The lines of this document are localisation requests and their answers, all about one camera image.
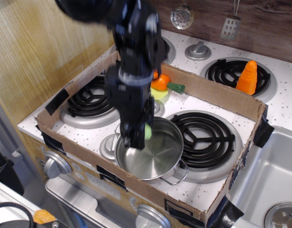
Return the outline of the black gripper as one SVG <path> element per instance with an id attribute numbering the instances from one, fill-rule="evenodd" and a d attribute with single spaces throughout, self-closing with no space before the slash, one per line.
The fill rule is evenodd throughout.
<path id="1" fill-rule="evenodd" d="M 117 65 L 111 66 L 105 74 L 107 100 L 119 112 L 124 145 L 142 150 L 145 147 L 145 124 L 153 124 L 154 99 L 149 84 L 126 85 L 119 78 L 119 69 Z"/>

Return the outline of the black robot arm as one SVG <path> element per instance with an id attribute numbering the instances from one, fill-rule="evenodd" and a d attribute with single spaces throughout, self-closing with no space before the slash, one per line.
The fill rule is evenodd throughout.
<path id="1" fill-rule="evenodd" d="M 56 4 L 73 20 L 102 24 L 112 31 L 120 62 L 106 72 L 107 100 L 119 112 L 124 145 L 143 149 L 145 126 L 154 118 L 151 82 L 168 55 L 155 7 L 147 0 L 58 0 Z"/>

